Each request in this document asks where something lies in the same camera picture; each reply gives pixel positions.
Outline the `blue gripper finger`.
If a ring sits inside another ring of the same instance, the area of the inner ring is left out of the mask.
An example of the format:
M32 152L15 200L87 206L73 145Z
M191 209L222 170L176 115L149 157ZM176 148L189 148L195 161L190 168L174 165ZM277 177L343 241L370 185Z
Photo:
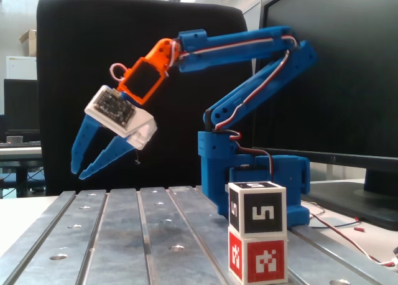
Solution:
M103 149L98 157L92 162L82 173L79 175L79 179L84 180L99 172L100 170L107 167L109 164L118 160L123 155L136 148L128 143L121 136L115 136L108 146Z
M79 173L86 150L102 124L89 115L85 115L72 146L71 172Z

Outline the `orange gripper housing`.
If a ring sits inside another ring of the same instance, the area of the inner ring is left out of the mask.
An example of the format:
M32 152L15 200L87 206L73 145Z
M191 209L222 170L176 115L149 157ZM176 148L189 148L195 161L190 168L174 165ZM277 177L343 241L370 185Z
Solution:
M135 105L143 105L169 76L168 70L177 63L180 56L180 42L164 38L131 68L118 63L123 74L117 78L117 91Z

